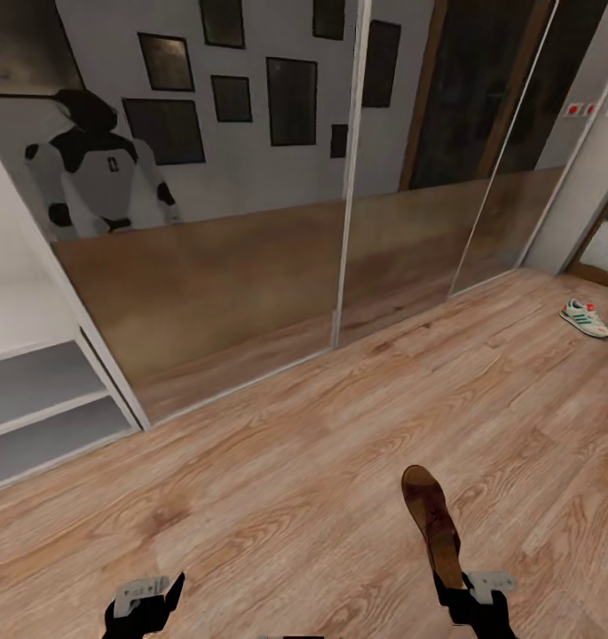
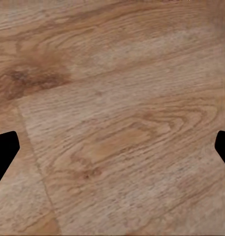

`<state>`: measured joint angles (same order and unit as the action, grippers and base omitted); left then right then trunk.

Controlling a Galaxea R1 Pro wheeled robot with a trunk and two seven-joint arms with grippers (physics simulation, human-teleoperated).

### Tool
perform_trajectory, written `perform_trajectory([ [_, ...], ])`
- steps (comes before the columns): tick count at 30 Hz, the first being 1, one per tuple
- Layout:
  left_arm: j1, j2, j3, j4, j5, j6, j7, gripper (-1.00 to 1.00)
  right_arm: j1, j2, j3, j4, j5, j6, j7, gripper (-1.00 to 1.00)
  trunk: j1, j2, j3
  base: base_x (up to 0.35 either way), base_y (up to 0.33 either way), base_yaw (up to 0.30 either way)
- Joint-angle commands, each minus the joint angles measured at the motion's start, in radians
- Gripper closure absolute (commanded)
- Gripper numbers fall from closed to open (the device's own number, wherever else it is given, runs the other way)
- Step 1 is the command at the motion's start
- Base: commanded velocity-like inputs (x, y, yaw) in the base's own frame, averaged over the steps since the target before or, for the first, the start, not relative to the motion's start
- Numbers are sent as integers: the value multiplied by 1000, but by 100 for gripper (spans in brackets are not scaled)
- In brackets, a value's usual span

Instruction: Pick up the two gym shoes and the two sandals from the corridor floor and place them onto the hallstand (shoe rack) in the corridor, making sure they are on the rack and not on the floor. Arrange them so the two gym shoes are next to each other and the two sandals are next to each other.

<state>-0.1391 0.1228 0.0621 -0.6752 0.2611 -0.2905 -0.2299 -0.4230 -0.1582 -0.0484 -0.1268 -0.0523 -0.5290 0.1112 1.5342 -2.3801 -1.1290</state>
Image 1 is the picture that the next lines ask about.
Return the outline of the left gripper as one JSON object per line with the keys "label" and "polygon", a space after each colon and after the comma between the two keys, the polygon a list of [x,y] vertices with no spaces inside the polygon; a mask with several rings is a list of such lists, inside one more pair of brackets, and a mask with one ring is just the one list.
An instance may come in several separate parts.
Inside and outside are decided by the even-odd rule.
{"label": "left gripper", "polygon": [[166,596],[141,599],[127,617],[114,618],[114,603],[110,604],[105,610],[107,632],[102,639],[142,639],[146,633],[162,631],[170,613],[177,609],[184,581],[182,572]]}

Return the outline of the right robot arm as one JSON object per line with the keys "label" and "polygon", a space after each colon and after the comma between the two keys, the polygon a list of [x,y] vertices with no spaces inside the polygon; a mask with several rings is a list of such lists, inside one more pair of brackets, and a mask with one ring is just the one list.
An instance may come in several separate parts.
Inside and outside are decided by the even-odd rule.
{"label": "right robot arm", "polygon": [[434,572],[439,602],[449,606],[454,623],[471,624],[478,639],[517,639],[509,626],[506,596],[502,590],[514,590],[517,580],[506,571],[462,573],[465,588],[446,588]]}

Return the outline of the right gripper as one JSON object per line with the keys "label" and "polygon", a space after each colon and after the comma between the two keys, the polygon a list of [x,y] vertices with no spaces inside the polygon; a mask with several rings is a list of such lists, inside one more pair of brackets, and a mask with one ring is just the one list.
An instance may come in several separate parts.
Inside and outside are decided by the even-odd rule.
{"label": "right gripper", "polygon": [[483,632],[488,625],[502,623],[509,627],[509,612],[506,596],[501,590],[492,591],[493,603],[480,604],[470,594],[474,585],[469,581],[468,574],[462,573],[465,588],[446,588],[441,578],[434,572],[434,582],[438,591],[439,602],[449,606],[450,616],[454,623],[471,624],[478,639],[483,639]]}

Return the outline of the sandal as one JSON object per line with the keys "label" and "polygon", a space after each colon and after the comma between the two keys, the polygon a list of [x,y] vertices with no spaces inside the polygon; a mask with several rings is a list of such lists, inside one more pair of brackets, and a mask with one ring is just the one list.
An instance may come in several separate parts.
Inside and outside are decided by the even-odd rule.
{"label": "sandal", "polygon": [[401,479],[407,508],[422,531],[431,569],[446,588],[465,588],[459,562],[461,541],[442,486],[422,465],[410,465]]}

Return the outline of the gym shoe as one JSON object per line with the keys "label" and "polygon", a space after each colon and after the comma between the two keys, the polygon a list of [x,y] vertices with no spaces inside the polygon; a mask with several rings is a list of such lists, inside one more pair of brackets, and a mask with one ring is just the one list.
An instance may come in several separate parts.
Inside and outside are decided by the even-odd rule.
{"label": "gym shoe", "polygon": [[559,314],[586,335],[608,338],[608,327],[597,317],[594,305],[583,306],[573,299]]}

